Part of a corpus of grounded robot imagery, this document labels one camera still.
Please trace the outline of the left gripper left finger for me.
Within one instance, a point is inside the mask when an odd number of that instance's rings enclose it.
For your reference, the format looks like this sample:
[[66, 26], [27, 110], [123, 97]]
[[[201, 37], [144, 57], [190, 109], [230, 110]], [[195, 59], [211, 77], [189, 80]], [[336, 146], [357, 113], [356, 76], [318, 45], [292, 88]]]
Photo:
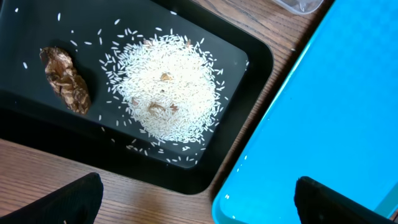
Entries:
[[101, 206], [103, 190], [100, 175], [92, 172], [1, 217], [1, 224], [93, 224]]

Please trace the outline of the brown food scrap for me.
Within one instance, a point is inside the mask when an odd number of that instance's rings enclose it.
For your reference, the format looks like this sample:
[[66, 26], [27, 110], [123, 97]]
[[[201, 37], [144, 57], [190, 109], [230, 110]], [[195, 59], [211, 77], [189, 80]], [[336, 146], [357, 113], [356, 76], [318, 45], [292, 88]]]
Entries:
[[69, 110], [86, 115], [91, 106], [88, 86], [74, 67], [68, 52], [58, 47], [45, 47], [40, 51], [39, 57], [54, 93]]

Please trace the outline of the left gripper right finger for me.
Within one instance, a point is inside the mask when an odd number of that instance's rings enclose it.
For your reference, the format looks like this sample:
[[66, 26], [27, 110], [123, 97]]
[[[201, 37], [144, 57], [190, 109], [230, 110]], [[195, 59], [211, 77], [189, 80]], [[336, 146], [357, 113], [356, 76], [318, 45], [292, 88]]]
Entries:
[[307, 176], [296, 181], [294, 204], [303, 224], [394, 223]]

